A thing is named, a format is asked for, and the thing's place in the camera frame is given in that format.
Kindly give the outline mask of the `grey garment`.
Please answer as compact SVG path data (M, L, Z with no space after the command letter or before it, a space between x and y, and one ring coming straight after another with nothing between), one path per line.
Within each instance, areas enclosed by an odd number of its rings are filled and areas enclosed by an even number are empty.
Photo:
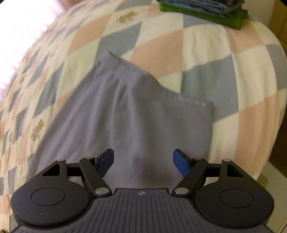
M170 91L106 51L49 125L27 179L57 159L76 163L112 149L104 177L111 189L173 189L182 180L173 151L206 158L213 112L211 101Z

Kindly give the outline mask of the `checkered pastel quilt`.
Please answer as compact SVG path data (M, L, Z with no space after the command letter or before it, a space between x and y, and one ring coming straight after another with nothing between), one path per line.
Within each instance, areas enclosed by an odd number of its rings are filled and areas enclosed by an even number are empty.
M48 125L105 51L164 87L215 105L209 160L233 159L258 178L286 109L286 55L261 22L239 30L160 11L156 1L84 1L31 46L1 100L1 228Z

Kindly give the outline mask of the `green folded garment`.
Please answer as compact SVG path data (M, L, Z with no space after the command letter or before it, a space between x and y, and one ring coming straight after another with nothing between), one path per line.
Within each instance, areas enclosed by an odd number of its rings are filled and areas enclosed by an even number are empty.
M241 29L243 21L248 19L248 11L242 8L234 10L233 12L226 15L220 15L218 13L204 13L200 11L184 9L166 3L159 3L159 8L163 12L177 12L190 16L195 16L236 30Z

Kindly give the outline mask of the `blue folded garment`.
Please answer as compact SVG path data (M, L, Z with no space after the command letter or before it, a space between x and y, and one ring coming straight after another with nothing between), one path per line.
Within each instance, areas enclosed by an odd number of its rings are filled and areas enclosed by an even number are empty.
M229 14L242 7L245 1L158 1L182 9L202 12L215 13L219 15Z

